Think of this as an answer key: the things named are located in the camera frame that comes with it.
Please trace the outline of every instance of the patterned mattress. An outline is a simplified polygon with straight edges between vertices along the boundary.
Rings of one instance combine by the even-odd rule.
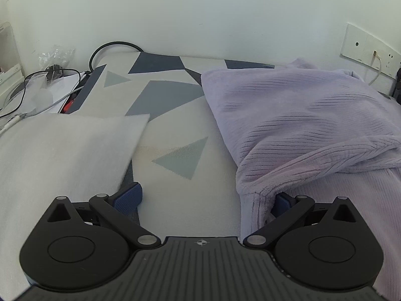
[[[239,236],[237,170],[201,87],[213,69],[261,63],[165,56],[106,55],[70,112],[96,117],[150,114],[132,159],[144,191],[141,225],[160,236]]]

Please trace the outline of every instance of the dark blue triangle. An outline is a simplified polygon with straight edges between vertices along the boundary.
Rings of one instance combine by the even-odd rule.
[[[225,60],[228,69],[254,69],[254,68],[267,68],[273,69],[274,66],[271,64],[263,64],[263,63],[255,63],[255,62],[246,62],[246,61],[234,61],[234,60]]]
[[[129,73],[160,72],[184,69],[185,67],[179,56],[141,52]]]
[[[195,71],[189,70],[187,68],[185,68],[185,71],[199,84],[202,86],[202,82],[201,82],[201,74],[197,73]]]

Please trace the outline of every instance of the white wall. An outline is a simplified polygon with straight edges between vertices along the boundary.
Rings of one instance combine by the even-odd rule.
[[[77,49],[72,67],[112,40],[147,52],[283,64],[306,57],[322,69],[374,70],[340,57],[346,22],[401,51],[401,0],[1,0],[25,72],[54,44]],[[388,92],[381,75],[376,88]]]

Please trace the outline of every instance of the ribbed black plastic surface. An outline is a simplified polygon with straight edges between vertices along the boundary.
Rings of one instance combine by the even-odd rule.
[[[18,301],[382,301],[372,288],[327,293],[286,277],[269,254],[237,238],[168,238],[160,248],[139,251],[113,281],[93,290],[56,293],[30,288]]]

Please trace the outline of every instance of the gray triangle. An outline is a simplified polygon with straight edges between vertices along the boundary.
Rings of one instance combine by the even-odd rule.
[[[154,118],[203,96],[201,86],[178,81],[151,80],[126,115],[150,114]]]
[[[191,180],[205,148],[207,138],[190,143],[152,162]]]
[[[116,73],[113,73],[111,71],[108,71],[106,74],[106,81],[104,82],[104,87],[109,87],[121,83],[126,83],[127,81],[130,81],[131,79],[122,77]]]

